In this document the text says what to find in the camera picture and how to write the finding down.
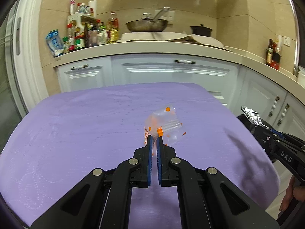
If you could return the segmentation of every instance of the wall socket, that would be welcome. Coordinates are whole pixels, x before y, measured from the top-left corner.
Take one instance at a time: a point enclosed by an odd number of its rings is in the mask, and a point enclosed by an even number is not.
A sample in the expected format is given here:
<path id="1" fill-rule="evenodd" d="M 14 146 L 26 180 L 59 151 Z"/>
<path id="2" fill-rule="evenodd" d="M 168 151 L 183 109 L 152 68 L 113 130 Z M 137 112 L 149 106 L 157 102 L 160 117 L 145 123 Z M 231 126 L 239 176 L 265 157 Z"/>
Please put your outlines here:
<path id="1" fill-rule="evenodd" d="M 291 39 L 289 37 L 284 36 L 284 45 L 290 46 L 291 44 Z"/>
<path id="2" fill-rule="evenodd" d="M 160 9 L 155 9 L 155 15 L 159 13 L 159 11 Z M 164 16 L 161 16 L 160 19 L 167 20 L 168 24 L 173 24 L 174 16 L 175 16 L 175 11 L 170 10 L 167 13 L 165 13 Z"/>

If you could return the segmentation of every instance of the silver foil wrapper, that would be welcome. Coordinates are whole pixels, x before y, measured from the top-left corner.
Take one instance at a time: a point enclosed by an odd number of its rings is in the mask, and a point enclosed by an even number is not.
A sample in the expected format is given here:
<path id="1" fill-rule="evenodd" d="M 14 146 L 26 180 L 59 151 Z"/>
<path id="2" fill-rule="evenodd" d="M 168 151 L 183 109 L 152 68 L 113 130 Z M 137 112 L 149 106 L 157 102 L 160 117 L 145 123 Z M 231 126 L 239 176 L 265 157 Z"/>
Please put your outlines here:
<path id="1" fill-rule="evenodd" d="M 244 114 L 246 115 L 246 117 L 248 118 L 248 120 L 254 124 L 256 127 L 257 126 L 262 126 L 265 127 L 266 129 L 270 129 L 269 127 L 265 126 L 261 119 L 260 119 L 260 114 L 256 111 L 254 111 L 251 108 L 248 108 L 246 106 L 242 106 L 242 111 L 244 112 Z"/>

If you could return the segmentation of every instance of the blue packaging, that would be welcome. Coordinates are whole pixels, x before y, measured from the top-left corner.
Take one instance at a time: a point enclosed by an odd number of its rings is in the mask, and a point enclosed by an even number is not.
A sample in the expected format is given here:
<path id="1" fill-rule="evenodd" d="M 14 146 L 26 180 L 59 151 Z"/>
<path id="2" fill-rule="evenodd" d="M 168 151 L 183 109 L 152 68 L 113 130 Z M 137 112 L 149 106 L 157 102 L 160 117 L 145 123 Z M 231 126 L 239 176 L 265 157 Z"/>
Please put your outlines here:
<path id="1" fill-rule="evenodd" d="M 63 43 L 59 37 L 58 30 L 53 30 L 48 33 L 45 39 L 54 57 L 58 57 L 63 54 Z"/>

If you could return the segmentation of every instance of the purple tabletop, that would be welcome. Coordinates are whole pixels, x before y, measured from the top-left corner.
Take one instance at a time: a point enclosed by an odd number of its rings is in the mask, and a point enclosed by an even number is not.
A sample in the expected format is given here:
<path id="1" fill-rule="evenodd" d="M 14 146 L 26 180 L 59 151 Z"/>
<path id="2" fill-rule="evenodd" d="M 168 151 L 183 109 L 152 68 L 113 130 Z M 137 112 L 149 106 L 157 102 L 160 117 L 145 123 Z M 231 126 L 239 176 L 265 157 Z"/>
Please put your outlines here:
<path id="1" fill-rule="evenodd" d="M 27 224 L 94 168 L 113 169 L 144 145 L 144 121 L 172 104 L 186 134 L 173 147 L 194 167 L 216 167 L 266 209 L 278 194 L 271 161 L 243 124 L 205 89 L 150 83 L 57 94 L 19 123 L 0 156 L 0 192 Z M 176 187 L 134 188 L 129 228 L 181 228 Z"/>

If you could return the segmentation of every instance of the blue gripper pad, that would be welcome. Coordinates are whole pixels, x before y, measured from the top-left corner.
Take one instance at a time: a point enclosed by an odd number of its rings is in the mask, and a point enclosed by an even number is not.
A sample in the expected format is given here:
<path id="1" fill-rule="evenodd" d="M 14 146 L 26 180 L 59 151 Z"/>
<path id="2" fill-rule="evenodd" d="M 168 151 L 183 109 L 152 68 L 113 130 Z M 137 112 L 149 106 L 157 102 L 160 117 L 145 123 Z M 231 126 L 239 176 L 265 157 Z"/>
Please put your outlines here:
<path id="1" fill-rule="evenodd" d="M 147 144 L 149 144 L 149 158 L 148 158 L 148 170 L 147 170 L 147 183 L 148 186 L 150 186 L 151 180 L 152 180 L 152 155 L 153 155 L 153 139 L 152 136 L 150 137 L 150 140 L 147 141 Z"/>
<path id="2" fill-rule="evenodd" d="M 161 175 L 161 156 L 160 156 L 160 141 L 159 138 L 157 138 L 157 167 L 158 167 L 158 180 L 159 185 L 161 185 L 162 181 L 162 175 Z"/>

